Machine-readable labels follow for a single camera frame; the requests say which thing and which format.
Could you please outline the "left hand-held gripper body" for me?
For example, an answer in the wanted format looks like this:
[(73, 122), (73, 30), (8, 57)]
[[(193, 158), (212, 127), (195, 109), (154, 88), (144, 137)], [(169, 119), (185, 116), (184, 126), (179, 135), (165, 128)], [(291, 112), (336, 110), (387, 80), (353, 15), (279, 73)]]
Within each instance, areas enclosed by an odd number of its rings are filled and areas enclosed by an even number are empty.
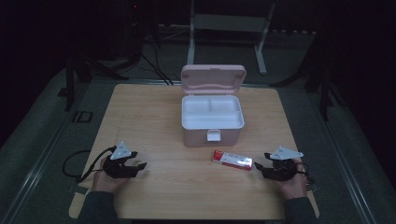
[(103, 164), (104, 171), (112, 178), (131, 178), (136, 177), (138, 171), (132, 170), (133, 166), (125, 164), (125, 158), (131, 154), (131, 150), (123, 143), (120, 142), (112, 154), (106, 157)]

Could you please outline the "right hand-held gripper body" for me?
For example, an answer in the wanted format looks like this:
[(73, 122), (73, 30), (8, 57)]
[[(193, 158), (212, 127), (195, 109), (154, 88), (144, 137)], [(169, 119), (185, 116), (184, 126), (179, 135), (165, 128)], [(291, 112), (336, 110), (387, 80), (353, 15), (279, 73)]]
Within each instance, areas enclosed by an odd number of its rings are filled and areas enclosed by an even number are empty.
[(298, 162), (295, 159), (300, 159), (304, 155), (303, 152), (279, 147), (271, 154), (273, 160), (269, 161), (272, 162), (272, 168), (262, 172), (264, 178), (283, 182), (292, 179), (298, 173)]

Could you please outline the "red and white carton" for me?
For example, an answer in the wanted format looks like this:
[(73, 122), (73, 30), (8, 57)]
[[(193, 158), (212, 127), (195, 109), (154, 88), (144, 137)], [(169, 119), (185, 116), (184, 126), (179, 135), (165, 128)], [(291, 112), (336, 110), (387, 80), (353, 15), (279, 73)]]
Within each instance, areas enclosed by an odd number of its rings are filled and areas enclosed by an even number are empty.
[(250, 171), (253, 159), (241, 155), (215, 150), (212, 161), (225, 166)]

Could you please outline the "white shelf unit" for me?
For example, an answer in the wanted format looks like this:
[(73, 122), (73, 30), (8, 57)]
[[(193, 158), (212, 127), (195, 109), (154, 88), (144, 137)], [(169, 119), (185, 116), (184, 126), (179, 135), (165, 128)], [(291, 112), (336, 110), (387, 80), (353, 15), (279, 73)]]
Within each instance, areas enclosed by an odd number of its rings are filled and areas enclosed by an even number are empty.
[(186, 130), (241, 129), (245, 125), (239, 100), (233, 95), (190, 95), (181, 105)]

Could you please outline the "pink storage box with lid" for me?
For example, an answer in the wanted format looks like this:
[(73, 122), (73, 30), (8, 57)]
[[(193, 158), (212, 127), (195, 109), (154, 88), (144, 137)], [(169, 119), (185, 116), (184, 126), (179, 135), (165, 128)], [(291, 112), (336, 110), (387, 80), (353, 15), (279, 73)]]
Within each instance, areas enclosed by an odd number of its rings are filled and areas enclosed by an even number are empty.
[[(247, 72), (243, 65), (189, 64), (182, 68), (181, 88), (185, 96), (235, 96), (246, 75)], [(184, 145), (186, 147), (234, 146), (244, 126), (241, 129), (203, 130), (186, 130), (182, 126), (184, 130)]]

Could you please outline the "person's right hand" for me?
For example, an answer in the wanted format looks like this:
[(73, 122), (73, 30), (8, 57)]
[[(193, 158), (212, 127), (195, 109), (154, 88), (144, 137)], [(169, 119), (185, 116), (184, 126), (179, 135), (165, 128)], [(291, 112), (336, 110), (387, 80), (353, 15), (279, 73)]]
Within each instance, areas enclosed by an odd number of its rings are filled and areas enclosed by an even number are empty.
[(283, 182), (275, 182), (280, 193), (286, 200), (307, 196), (306, 177), (303, 174), (304, 166), (300, 162), (297, 163), (297, 171), (298, 173), (292, 179)]

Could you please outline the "person's left hand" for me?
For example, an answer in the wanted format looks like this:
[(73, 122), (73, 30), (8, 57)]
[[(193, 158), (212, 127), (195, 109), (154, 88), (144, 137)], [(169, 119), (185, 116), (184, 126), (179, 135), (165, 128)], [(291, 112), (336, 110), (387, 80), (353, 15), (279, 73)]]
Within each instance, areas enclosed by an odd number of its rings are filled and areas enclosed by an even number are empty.
[(125, 178), (112, 178), (105, 171), (97, 171), (93, 176), (92, 191), (116, 193), (126, 182)]

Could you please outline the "black tripod stand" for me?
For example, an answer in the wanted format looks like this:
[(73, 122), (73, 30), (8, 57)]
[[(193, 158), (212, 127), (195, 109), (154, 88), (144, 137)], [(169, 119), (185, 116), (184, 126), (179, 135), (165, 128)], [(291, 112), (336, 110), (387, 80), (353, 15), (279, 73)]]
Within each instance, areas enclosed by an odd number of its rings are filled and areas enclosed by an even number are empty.
[(75, 77), (83, 83), (89, 83), (92, 80), (92, 73), (89, 71), (88, 65), (93, 66), (108, 77), (116, 80), (127, 80), (116, 72), (102, 65), (98, 61), (90, 58), (80, 52), (70, 51), (65, 59), (65, 87), (60, 90), (59, 95), (66, 98), (65, 110), (69, 111), (75, 102)]
[(333, 93), (331, 84), (333, 63), (334, 47), (331, 39), (324, 33), (316, 33), (297, 72), (281, 81), (272, 83), (271, 87), (285, 87), (297, 79), (307, 77), (304, 90), (310, 93), (319, 91), (318, 110), (322, 118), (328, 121), (328, 107), (332, 106), (330, 94)]

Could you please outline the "white metal stand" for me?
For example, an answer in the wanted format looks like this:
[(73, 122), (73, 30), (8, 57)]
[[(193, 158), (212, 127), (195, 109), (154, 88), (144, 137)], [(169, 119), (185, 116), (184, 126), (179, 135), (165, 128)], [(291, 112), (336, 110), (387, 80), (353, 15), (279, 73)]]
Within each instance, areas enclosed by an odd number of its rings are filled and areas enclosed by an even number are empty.
[(268, 12), (265, 17), (198, 14), (195, 12), (195, 0), (191, 0), (190, 43), (188, 47), (187, 64), (194, 64), (194, 34), (196, 29), (260, 33), (261, 39), (258, 44), (254, 46), (254, 52), (260, 74), (263, 76), (266, 75), (267, 67), (263, 57), (263, 47), (267, 34), (269, 33), (269, 27), (275, 8), (276, 0), (271, 0)]

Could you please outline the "black floor bracket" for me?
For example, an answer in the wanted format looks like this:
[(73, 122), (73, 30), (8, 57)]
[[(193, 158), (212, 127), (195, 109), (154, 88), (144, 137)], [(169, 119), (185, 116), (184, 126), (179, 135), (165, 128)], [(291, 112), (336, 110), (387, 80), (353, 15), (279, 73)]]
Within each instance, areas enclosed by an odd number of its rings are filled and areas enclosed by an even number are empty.
[(92, 117), (93, 113), (90, 111), (76, 111), (72, 121), (76, 123), (89, 123), (92, 121)]

